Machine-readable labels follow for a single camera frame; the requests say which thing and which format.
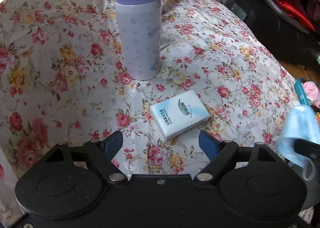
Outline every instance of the mask ear loop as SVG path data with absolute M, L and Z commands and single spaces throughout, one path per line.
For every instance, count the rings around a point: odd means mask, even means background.
M 308 169 L 308 165 L 311 164 L 311 174 L 309 177 L 307 177 L 307 169 Z M 308 163 L 303 167 L 302 169 L 302 177 L 306 180 L 306 181 L 311 181 L 313 180 L 313 178 L 315 177 L 316 174 L 316 166 L 314 165 L 314 163 L 309 159 Z

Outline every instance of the pocket tissue packet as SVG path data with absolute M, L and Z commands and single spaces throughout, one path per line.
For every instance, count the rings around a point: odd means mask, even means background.
M 210 117 L 193 90 L 150 106 L 150 113 L 165 140 L 193 128 Z
M 294 151 L 296 139 L 320 144 L 320 129 L 315 113 L 309 106 L 295 106 L 289 112 L 278 141 L 278 151 L 286 159 L 305 169 L 311 160 Z

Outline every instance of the blue face mask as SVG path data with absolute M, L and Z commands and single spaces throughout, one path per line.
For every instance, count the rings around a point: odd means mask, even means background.
M 303 168 L 302 175 L 306 180 L 312 180 L 315 174 L 313 162 L 294 151 L 294 142 L 296 139 L 307 140 L 320 144 L 320 129 L 315 117 L 315 113 L 308 106 L 296 106 L 287 116 L 281 135 L 278 141 L 278 151 L 286 159 Z M 306 177 L 308 165 L 312 166 L 312 173 Z

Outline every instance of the water bottle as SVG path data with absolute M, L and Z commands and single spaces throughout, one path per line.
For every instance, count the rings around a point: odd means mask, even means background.
M 116 0 L 122 54 L 132 78 L 149 80 L 160 70 L 161 0 Z

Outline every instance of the bed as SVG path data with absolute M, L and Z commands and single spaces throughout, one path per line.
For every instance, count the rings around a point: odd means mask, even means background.
M 249 28 L 213 0 L 162 0 L 161 70 L 126 71 L 114 0 L 4 0 L 0 4 L 0 222 L 21 211 L 17 180 L 58 142 L 79 146 L 123 132 L 112 162 L 132 173 L 194 176 L 208 162 L 200 130 L 276 151 L 298 104 L 294 78 Z M 152 104 L 194 90 L 211 117 L 163 141 Z M 303 213 L 310 221 L 312 213 Z

